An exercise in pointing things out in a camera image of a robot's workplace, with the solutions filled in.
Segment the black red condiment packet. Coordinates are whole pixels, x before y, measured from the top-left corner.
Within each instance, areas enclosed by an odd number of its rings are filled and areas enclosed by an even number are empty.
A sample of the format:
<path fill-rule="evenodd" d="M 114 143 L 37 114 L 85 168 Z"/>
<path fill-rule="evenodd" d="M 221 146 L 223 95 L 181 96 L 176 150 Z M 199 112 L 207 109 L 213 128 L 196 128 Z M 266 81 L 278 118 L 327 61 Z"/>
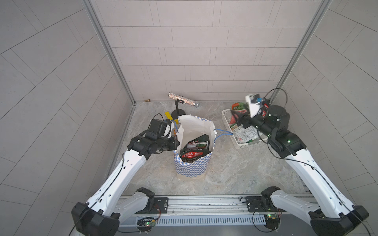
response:
<path fill-rule="evenodd" d="M 210 153 L 211 151 L 209 151 L 206 148 L 186 149 L 181 152 L 180 158 L 183 162 L 193 163 L 198 159 L 207 156 Z"/>

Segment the blue checkered paper bag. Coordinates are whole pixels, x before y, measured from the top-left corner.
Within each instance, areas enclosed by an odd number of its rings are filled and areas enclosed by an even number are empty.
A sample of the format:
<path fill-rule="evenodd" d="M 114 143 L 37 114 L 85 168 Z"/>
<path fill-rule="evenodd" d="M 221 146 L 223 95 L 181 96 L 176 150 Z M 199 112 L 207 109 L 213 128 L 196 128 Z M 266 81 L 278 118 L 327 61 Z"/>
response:
<path fill-rule="evenodd" d="M 219 130 L 215 128 L 212 121 L 197 116 L 183 115 L 180 116 L 178 120 L 180 126 L 177 131 L 177 138 L 180 144 L 174 151 L 177 177 L 180 180 L 204 178 L 216 145 L 216 139 L 219 137 L 217 134 Z M 211 153 L 193 163 L 183 162 L 180 158 L 180 154 L 185 150 L 186 144 L 203 134 L 207 134 L 210 138 L 209 151 L 211 151 Z"/>

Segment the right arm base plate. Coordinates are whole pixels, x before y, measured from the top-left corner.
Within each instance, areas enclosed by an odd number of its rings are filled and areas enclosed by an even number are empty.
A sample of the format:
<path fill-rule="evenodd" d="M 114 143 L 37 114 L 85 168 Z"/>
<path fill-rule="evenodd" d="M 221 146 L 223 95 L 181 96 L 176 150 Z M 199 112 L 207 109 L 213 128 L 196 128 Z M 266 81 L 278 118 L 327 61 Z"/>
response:
<path fill-rule="evenodd" d="M 262 196 L 246 196 L 241 197 L 240 202 L 247 206 L 248 212 L 271 212 L 278 213 L 279 210 L 273 206 L 273 204 L 266 200 Z"/>

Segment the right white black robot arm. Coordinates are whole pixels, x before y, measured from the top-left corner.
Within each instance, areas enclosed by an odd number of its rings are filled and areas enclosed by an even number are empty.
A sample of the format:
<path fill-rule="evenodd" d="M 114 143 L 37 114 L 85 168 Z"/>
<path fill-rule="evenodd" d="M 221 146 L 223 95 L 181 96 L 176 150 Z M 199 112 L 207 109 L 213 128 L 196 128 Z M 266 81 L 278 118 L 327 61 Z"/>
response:
<path fill-rule="evenodd" d="M 290 115 L 284 107 L 271 105 L 245 113 L 231 112 L 238 126 L 253 127 L 267 137 L 268 149 L 288 163 L 306 184 L 317 204 L 313 205 L 272 186 L 262 193 L 265 208 L 282 209 L 309 224 L 318 236 L 345 236 L 369 217 L 364 206 L 342 194 L 313 159 L 304 142 L 288 130 Z"/>

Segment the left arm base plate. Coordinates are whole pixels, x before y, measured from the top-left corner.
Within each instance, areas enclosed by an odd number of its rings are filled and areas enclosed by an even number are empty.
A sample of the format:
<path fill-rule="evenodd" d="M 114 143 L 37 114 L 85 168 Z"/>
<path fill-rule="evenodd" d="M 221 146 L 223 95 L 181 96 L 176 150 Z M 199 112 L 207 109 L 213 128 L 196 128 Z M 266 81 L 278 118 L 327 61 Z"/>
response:
<path fill-rule="evenodd" d="M 169 198 L 167 197 L 155 197 L 153 201 L 149 201 L 145 209 L 139 213 L 144 214 L 158 214 L 167 213 L 169 205 Z"/>

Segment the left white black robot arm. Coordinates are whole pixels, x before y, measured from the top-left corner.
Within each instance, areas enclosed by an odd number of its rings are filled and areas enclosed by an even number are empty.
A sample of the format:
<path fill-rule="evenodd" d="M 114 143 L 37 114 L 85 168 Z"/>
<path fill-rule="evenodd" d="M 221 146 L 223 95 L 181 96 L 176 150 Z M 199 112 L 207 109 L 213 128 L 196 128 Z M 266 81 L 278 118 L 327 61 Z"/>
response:
<path fill-rule="evenodd" d="M 180 142 L 172 130 L 176 122 L 152 119 L 147 130 L 131 139 L 118 166 L 85 203 L 78 202 L 71 215 L 74 226 L 71 236 L 114 236 L 120 223 L 146 208 L 153 206 L 153 192 L 142 188 L 119 203 L 119 198 L 137 171 L 153 154 L 173 151 Z"/>

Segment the red green small packet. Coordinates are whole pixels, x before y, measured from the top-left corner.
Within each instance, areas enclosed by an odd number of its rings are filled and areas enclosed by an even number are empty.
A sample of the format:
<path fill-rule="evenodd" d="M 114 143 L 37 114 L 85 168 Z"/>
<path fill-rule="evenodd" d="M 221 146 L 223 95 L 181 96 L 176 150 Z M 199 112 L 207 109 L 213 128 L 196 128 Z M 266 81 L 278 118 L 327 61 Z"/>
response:
<path fill-rule="evenodd" d="M 238 103 L 234 103 L 231 107 L 231 110 L 245 110 L 245 113 L 248 113 L 249 112 L 249 109 L 248 109 L 248 104 L 245 103 L 245 102 L 238 102 Z M 233 125 L 233 124 L 236 124 L 238 122 L 238 119 L 235 119 L 232 115 L 231 115 L 231 120 L 229 122 L 230 125 Z"/>

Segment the purple black fish packet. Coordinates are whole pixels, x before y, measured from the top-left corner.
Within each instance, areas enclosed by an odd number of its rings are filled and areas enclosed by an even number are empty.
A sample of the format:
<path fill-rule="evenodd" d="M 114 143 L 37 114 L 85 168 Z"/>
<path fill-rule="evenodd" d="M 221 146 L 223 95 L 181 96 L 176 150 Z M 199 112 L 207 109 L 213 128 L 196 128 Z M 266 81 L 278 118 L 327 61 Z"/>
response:
<path fill-rule="evenodd" d="M 252 126 L 244 128 L 243 126 L 232 124 L 230 129 L 239 145 L 250 143 L 258 138 L 257 130 Z"/>

